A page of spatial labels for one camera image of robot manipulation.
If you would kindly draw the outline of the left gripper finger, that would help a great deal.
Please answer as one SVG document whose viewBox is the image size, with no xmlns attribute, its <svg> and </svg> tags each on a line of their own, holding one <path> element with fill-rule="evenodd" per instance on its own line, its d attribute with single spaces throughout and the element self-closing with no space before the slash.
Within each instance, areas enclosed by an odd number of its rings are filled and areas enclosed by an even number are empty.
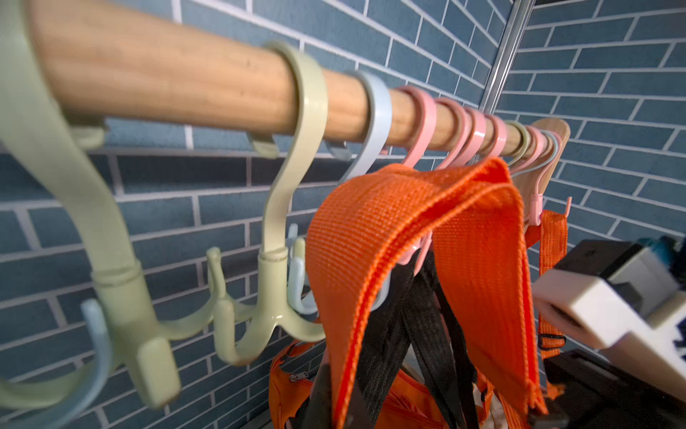
<svg viewBox="0 0 686 429">
<path fill-rule="evenodd" d="M 305 429 L 336 428 L 337 420 L 334 418 L 333 411 L 334 400 L 330 365 L 322 363 L 314 380 L 314 389 L 299 410 L 299 427 Z M 343 418 L 343 427 L 374 428 L 374 423 L 358 383 L 354 383 L 348 411 Z"/>
</svg>

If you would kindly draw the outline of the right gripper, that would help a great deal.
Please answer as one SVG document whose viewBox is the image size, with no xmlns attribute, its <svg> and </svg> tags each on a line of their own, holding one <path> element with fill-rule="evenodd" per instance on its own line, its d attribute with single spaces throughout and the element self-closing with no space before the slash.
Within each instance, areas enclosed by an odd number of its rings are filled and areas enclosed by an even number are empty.
<svg viewBox="0 0 686 429">
<path fill-rule="evenodd" d="M 685 403 L 585 350 L 544 361 L 547 381 L 563 393 L 531 411 L 532 428 L 684 428 Z"/>
</svg>

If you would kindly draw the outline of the black sling bag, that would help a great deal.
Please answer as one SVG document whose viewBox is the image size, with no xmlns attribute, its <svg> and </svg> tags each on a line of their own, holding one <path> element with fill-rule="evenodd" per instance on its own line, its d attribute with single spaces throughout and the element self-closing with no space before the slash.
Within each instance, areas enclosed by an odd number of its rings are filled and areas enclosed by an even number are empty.
<svg viewBox="0 0 686 429">
<path fill-rule="evenodd" d="M 475 369 L 457 318 L 448 312 L 434 255 L 419 273 L 398 266 L 385 303 L 371 313 L 357 364 L 359 389 L 374 424 L 407 352 L 416 353 L 424 385 L 450 428 L 479 426 L 473 399 Z"/>
</svg>

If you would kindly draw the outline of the dark red-orange bag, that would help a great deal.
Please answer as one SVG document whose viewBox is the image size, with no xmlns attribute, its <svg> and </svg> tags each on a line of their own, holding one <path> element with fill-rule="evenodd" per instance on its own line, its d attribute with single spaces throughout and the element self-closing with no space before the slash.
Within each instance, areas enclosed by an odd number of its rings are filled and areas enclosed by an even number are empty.
<svg viewBox="0 0 686 429">
<path fill-rule="evenodd" d="M 419 172 L 392 164 L 335 189 L 307 234 L 326 335 L 316 379 L 274 360 L 277 428 L 526 428 L 540 385 L 523 200 L 504 161 Z"/>
</svg>

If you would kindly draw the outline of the green hook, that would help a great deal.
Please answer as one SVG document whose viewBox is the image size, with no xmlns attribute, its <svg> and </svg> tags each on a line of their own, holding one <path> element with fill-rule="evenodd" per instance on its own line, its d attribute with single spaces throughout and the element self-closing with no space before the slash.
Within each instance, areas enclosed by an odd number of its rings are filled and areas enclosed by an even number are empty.
<svg viewBox="0 0 686 429">
<path fill-rule="evenodd" d="M 85 246 L 96 298 L 114 346 L 144 403 L 160 409 L 182 384 L 171 343 L 213 320 L 214 300 L 190 316 L 157 319 L 141 262 L 110 189 L 88 150 L 105 139 L 101 120 L 69 123 L 55 102 L 34 50 L 28 9 L 1 5 L 1 140 L 19 163 L 66 209 Z"/>
<path fill-rule="evenodd" d="M 328 89 L 318 63 L 293 46 L 273 41 L 267 48 L 289 64 L 298 90 L 297 126 L 292 145 L 270 189 L 264 207 L 262 246 L 258 255 L 257 305 L 241 306 L 219 284 L 223 274 L 218 248 L 207 251 L 213 282 L 214 346 L 218 358 L 232 366 L 245 366 L 263 352 L 280 326 L 292 338 L 316 342 L 323 327 L 305 320 L 287 299 L 289 248 L 286 241 L 289 202 L 314 161 L 328 120 Z"/>
</svg>

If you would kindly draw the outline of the far right orange bag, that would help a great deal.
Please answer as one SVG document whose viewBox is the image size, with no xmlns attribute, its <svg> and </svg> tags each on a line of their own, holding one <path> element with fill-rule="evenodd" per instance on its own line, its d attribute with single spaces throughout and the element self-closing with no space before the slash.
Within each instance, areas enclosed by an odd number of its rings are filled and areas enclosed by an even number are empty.
<svg viewBox="0 0 686 429">
<path fill-rule="evenodd" d="M 531 226 L 525 234 L 528 247 L 538 243 L 540 278 L 532 283 L 535 306 L 538 309 L 538 347 L 542 359 L 557 357 L 566 346 L 566 336 L 550 321 L 554 316 L 551 305 L 556 303 L 553 293 L 560 289 L 555 281 L 561 273 L 555 266 L 567 255 L 568 225 L 564 214 L 544 210 L 538 226 Z"/>
</svg>

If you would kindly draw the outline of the wooden hanging rack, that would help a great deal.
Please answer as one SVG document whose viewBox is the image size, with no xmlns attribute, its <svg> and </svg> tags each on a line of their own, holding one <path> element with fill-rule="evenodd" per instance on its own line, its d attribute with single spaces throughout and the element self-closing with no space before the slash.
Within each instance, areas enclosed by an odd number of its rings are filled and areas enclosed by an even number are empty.
<svg viewBox="0 0 686 429">
<path fill-rule="evenodd" d="M 287 60 L 272 50 L 173 23 L 171 1 L 27 1 L 39 65 L 67 114 L 192 125 L 201 130 L 292 135 L 298 88 Z M 361 139 L 368 107 L 363 84 L 325 71 L 329 116 L 324 138 Z M 180 191 L 182 185 L 246 187 L 248 138 L 229 156 L 123 155 L 126 193 Z"/>
</svg>

